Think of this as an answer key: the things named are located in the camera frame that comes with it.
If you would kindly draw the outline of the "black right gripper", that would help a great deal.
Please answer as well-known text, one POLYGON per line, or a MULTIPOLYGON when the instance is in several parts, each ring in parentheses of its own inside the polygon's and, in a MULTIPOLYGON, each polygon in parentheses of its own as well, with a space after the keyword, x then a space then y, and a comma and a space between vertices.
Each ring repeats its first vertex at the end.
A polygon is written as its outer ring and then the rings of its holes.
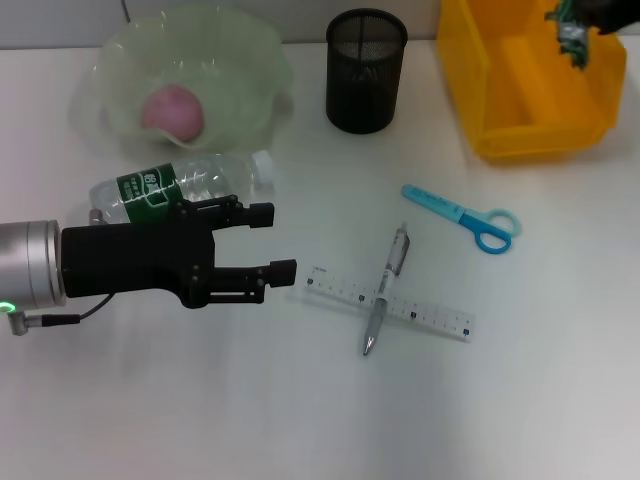
MULTIPOLYGON (((583 26, 593 27, 597 16, 596 0, 573 0, 574 20, 583 26)), ((599 8, 598 23, 600 34, 616 33, 639 22, 639 0, 605 1, 599 8)))

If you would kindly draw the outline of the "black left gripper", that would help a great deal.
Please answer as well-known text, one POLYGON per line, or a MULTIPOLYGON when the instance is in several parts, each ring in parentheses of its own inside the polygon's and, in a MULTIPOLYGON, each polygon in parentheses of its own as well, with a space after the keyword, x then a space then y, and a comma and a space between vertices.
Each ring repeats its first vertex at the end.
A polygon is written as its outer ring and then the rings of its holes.
POLYGON ((182 200, 162 221, 65 228, 61 271, 66 296, 159 289, 176 295, 186 308, 262 304, 267 287, 294 285, 297 261, 214 269, 212 232, 270 228, 274 216, 272 203, 244 205, 236 195, 228 195, 182 200))

